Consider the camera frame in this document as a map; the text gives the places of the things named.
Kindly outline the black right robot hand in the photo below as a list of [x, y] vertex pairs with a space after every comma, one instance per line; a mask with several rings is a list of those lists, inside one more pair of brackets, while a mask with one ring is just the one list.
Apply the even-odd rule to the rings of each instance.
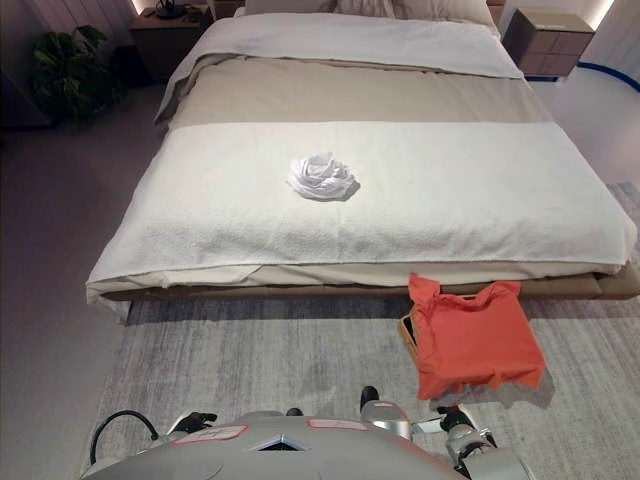
[[464, 412], [457, 406], [439, 406], [437, 413], [441, 416], [440, 428], [449, 432], [453, 427], [466, 423]]

